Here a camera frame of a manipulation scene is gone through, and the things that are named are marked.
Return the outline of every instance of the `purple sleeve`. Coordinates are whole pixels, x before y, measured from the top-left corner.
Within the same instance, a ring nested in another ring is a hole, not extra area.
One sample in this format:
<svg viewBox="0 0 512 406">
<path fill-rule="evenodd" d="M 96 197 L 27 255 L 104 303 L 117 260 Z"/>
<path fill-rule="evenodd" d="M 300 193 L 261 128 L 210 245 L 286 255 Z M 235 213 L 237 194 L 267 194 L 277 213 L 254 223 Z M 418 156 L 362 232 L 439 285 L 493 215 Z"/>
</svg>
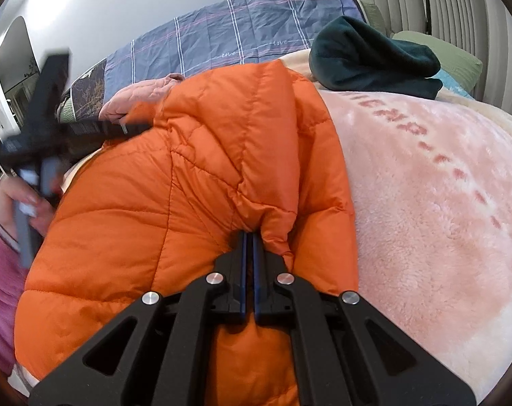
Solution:
<svg viewBox="0 0 512 406">
<path fill-rule="evenodd" d="M 16 362 L 13 328 L 25 279 L 26 271 L 19 267 L 17 252 L 0 237 L 0 370 L 8 375 Z"/>
</svg>

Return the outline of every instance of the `dark green garment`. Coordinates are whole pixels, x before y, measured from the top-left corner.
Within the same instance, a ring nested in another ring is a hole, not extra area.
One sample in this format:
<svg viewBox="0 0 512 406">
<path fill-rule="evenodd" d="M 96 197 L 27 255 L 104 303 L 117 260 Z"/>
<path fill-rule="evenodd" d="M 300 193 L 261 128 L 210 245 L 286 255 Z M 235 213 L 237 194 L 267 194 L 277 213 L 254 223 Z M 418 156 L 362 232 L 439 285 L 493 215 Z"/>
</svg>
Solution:
<svg viewBox="0 0 512 406">
<path fill-rule="evenodd" d="M 311 72 L 333 91 L 387 91 L 435 99 L 442 81 L 427 46 L 392 40 L 363 21 L 338 17 L 312 43 Z"/>
</svg>

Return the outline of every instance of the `metal bolt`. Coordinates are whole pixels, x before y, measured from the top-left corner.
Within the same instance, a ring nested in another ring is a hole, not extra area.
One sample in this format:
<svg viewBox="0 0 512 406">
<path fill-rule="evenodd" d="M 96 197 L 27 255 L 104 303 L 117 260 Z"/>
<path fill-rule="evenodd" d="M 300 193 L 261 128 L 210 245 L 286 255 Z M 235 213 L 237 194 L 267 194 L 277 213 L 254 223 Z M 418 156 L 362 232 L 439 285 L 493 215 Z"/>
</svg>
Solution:
<svg viewBox="0 0 512 406">
<path fill-rule="evenodd" d="M 344 292 L 342 294 L 342 302 L 355 305 L 359 302 L 359 295 L 356 292 Z"/>
<path fill-rule="evenodd" d="M 160 300 L 160 295 L 157 292 L 146 292 L 141 296 L 141 301 L 146 305 L 154 305 Z"/>
<path fill-rule="evenodd" d="M 224 276 L 222 276 L 221 273 L 213 272 L 209 273 L 205 280 L 212 285 L 220 284 L 222 281 L 224 281 Z"/>
<path fill-rule="evenodd" d="M 280 284 L 290 285 L 295 280 L 295 278 L 291 273 L 281 273 L 276 277 L 276 280 Z"/>
</svg>

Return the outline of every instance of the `blue pillow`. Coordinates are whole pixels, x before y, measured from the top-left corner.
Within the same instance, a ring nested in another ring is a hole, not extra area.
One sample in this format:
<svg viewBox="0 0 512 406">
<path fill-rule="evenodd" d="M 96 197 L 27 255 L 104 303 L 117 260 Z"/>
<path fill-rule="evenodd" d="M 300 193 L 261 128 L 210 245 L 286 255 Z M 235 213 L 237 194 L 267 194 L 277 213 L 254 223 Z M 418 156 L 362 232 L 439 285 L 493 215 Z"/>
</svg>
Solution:
<svg viewBox="0 0 512 406">
<path fill-rule="evenodd" d="M 458 94 L 459 96 L 465 97 L 467 99 L 473 99 L 472 96 L 468 94 L 468 92 L 461 87 L 461 85 L 445 70 L 440 70 L 433 78 L 437 80 L 441 80 L 449 91 L 452 93 Z"/>
</svg>

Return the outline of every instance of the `orange puffer jacket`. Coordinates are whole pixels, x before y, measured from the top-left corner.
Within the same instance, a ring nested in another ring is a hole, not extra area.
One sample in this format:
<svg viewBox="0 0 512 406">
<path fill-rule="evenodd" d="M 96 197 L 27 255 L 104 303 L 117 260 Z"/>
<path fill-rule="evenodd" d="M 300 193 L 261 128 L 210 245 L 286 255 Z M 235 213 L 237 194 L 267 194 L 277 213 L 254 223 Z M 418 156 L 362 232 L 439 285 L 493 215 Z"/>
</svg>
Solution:
<svg viewBox="0 0 512 406">
<path fill-rule="evenodd" d="M 211 271 L 238 230 L 320 291 L 357 289 L 346 166 L 311 82 L 279 61 L 225 67 L 138 115 L 154 127 L 78 173 L 28 275 L 16 356 L 39 380 L 143 293 Z M 287 334 L 219 328 L 207 404 L 297 403 Z"/>
</svg>

